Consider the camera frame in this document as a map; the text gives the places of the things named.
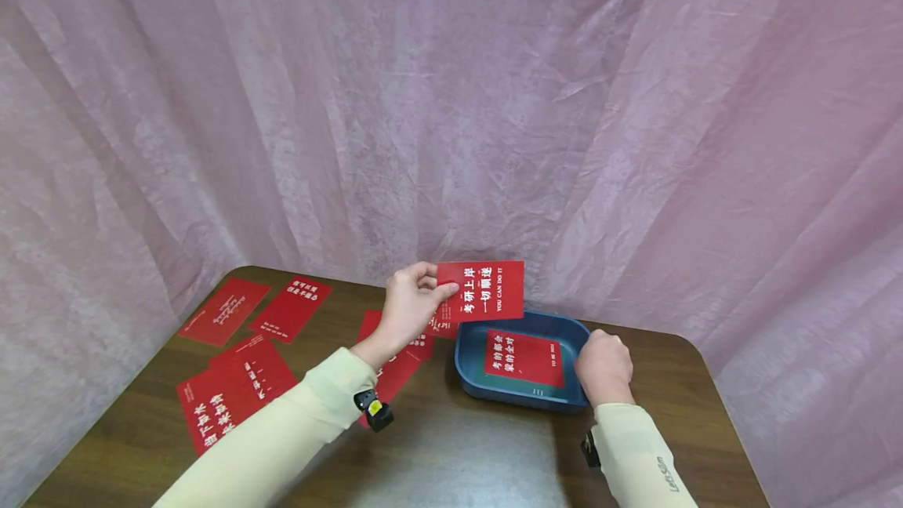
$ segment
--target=table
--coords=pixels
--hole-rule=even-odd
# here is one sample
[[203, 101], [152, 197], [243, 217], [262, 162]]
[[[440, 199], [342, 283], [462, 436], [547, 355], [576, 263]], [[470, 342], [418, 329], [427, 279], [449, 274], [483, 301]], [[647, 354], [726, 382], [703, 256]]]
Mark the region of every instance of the table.
[[[281, 288], [292, 275], [242, 267], [224, 281]], [[379, 310], [385, 296], [384, 288], [310, 278], [332, 285], [332, 294], [295, 342], [277, 342], [299, 379], [337, 347], [350, 347], [364, 311]], [[251, 335], [254, 316], [230, 346]], [[652, 414], [699, 506], [767, 506], [696, 349], [678, 336], [602, 328], [630, 348], [636, 401]], [[25, 506], [150, 506], [196, 459], [176, 384], [222, 350], [173, 336]], [[617, 506], [578, 448], [593, 425], [588, 408], [556, 414], [473, 399], [459, 383], [453, 351], [453, 341], [438, 340], [433, 360], [392, 401], [396, 421], [379, 435], [353, 425], [280, 506]]]

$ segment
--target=curtain fold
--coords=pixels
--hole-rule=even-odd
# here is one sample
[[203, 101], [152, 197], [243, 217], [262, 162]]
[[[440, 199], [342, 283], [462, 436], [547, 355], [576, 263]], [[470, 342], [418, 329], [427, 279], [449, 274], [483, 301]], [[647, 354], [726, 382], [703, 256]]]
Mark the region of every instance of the curtain fold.
[[696, 344], [773, 506], [903, 503], [901, 44], [903, 0], [0, 0], [0, 504], [228, 270], [483, 258]]

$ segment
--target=finger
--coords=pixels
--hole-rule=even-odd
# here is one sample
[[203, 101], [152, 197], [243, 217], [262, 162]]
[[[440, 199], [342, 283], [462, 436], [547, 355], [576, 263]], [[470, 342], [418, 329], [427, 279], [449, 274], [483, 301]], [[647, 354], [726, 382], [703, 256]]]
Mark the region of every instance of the finger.
[[458, 292], [458, 283], [449, 282], [444, 285], [440, 285], [434, 289], [431, 293], [433, 300], [436, 302], [436, 306], [439, 306], [442, 302], [449, 298], [449, 296]]
[[439, 281], [436, 281], [435, 277], [430, 277], [429, 275], [421, 277], [420, 281], [417, 281], [417, 286], [420, 288], [436, 288], [438, 284]]
[[433, 277], [435, 277], [436, 270], [436, 264], [428, 262], [415, 263], [414, 265], [403, 269], [403, 271], [406, 274], [410, 275], [411, 278], [414, 278], [415, 281], [418, 280], [418, 278], [421, 278], [423, 275], [432, 275]]

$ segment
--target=scattered card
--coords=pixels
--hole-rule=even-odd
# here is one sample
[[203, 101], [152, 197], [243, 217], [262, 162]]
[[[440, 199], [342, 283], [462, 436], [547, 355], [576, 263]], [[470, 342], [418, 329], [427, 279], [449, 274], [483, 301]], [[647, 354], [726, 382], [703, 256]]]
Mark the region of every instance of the scattered card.
[[553, 339], [489, 329], [484, 371], [487, 375], [564, 388], [560, 343]]
[[251, 323], [251, 330], [291, 343], [320, 307], [332, 287], [295, 276]]
[[438, 314], [438, 312], [433, 314], [433, 319], [431, 319], [430, 323], [426, 326], [426, 334], [444, 337], [446, 339], [456, 339], [458, 337], [458, 322], [440, 320], [437, 317]]
[[[388, 360], [382, 369], [376, 372], [376, 397], [381, 402], [394, 400], [398, 391], [419, 366], [420, 360], [411, 354], [399, 353]], [[357, 421], [363, 426], [368, 426], [366, 415], [361, 415]]]
[[178, 334], [223, 347], [269, 291], [267, 285], [230, 278], [189, 318]]
[[263, 407], [238, 363], [203, 371], [176, 389], [198, 455]]
[[271, 340], [260, 334], [249, 337], [210, 359], [210, 367], [238, 363], [258, 399], [268, 405], [298, 381]]
[[[357, 332], [357, 341], [362, 341], [364, 337], [369, 336], [376, 331], [383, 313], [379, 310], [368, 310], [364, 312], [364, 321], [361, 322], [361, 330]], [[417, 361], [426, 361], [433, 357], [433, 344], [435, 337], [430, 334], [421, 334], [414, 341], [411, 341], [403, 351], [414, 356]]]
[[461, 287], [439, 306], [439, 322], [524, 317], [524, 262], [439, 263], [436, 280]]

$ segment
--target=forearm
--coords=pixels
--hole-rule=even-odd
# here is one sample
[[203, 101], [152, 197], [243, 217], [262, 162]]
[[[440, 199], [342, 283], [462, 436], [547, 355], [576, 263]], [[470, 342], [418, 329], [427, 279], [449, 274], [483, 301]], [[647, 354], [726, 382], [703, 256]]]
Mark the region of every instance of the forearm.
[[611, 495], [620, 508], [696, 507], [673, 466], [673, 455], [645, 409], [596, 407], [593, 440]]
[[210, 448], [155, 506], [267, 506], [354, 423], [361, 413], [352, 396], [375, 383], [367, 363], [339, 349]]

